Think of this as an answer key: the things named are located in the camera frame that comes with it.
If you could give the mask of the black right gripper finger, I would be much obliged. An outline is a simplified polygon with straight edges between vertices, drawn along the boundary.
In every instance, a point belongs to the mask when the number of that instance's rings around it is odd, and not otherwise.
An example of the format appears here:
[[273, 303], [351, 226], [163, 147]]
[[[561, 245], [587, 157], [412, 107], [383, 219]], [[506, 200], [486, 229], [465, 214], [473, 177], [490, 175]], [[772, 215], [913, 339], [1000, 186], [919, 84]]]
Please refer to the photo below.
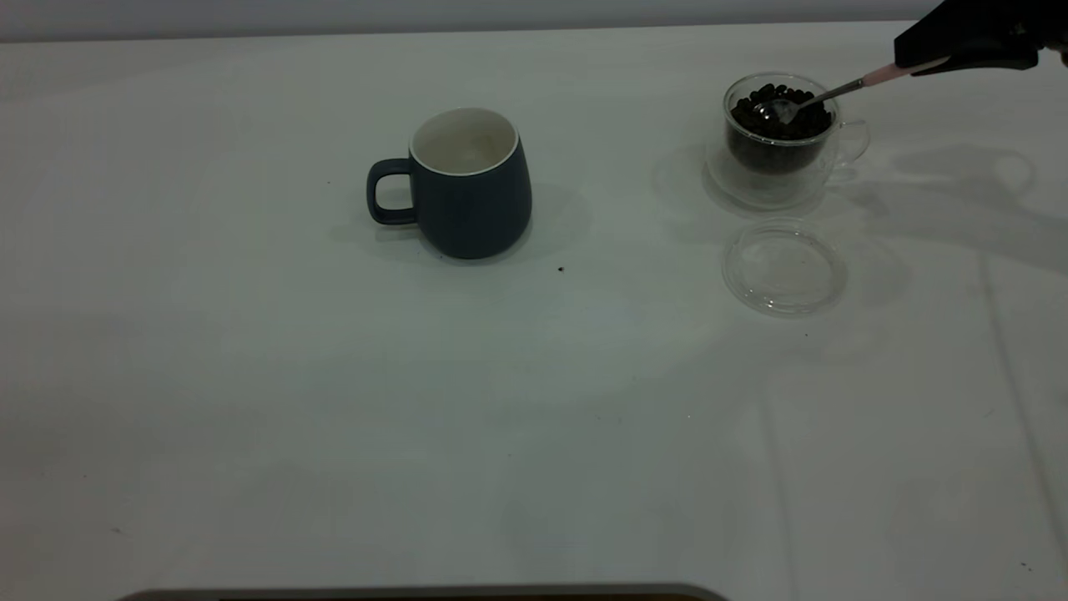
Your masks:
[[894, 39], [894, 63], [918, 68], [978, 51], [1065, 51], [1065, 1], [943, 1]]
[[978, 51], [978, 53], [961, 53], [939, 58], [925, 64], [924, 69], [913, 72], [913, 77], [934, 75], [934, 73], [975, 72], [976, 69], [1007, 69], [1007, 72], [1027, 72], [1039, 63], [1037, 50], [1014, 51]]

